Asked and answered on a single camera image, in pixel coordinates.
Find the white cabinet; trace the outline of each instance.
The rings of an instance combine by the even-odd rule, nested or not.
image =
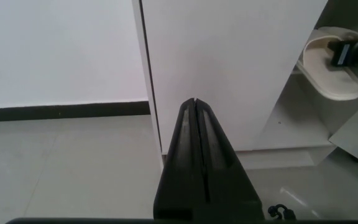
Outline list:
[[[353,4],[326,3],[142,1],[140,47],[162,154],[189,98],[212,107],[246,169],[313,166],[333,151],[329,139],[357,112],[358,92],[330,99],[293,71],[312,30],[335,26]]]
[[[212,107],[235,150],[255,149],[325,4],[143,1],[163,154],[189,98]]]

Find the black device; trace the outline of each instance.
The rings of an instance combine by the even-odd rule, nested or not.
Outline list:
[[[271,217],[296,224],[358,223],[296,220],[293,210],[271,206]],[[154,201],[154,219],[17,218],[7,224],[273,223],[211,107],[189,99],[179,110]]]

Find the black cord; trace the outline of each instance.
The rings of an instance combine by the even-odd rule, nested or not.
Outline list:
[[[285,205],[278,204],[276,206],[270,206],[267,210],[267,212],[270,214],[271,217],[277,217],[275,220],[282,220],[283,215],[281,212],[278,211],[279,208],[284,209],[283,215],[285,220],[296,220],[295,213],[293,210],[288,209]]]

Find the black plastic part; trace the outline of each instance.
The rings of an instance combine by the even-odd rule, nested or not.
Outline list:
[[[180,108],[154,201],[154,219],[264,220],[262,203],[212,109]]]
[[[180,106],[154,200],[155,219],[192,220],[205,204],[200,139],[193,99]]]
[[[356,40],[347,41],[330,41],[328,42],[328,48],[334,52],[331,59],[331,65],[334,67],[350,66],[349,57],[353,46],[356,44]]]

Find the tiled floor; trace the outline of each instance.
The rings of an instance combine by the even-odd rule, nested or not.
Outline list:
[[[358,164],[247,171],[264,210],[358,219]],[[16,217],[152,218],[160,178],[150,116],[0,122],[0,223]]]
[[[159,178],[150,116],[0,122],[0,223],[152,218]]]

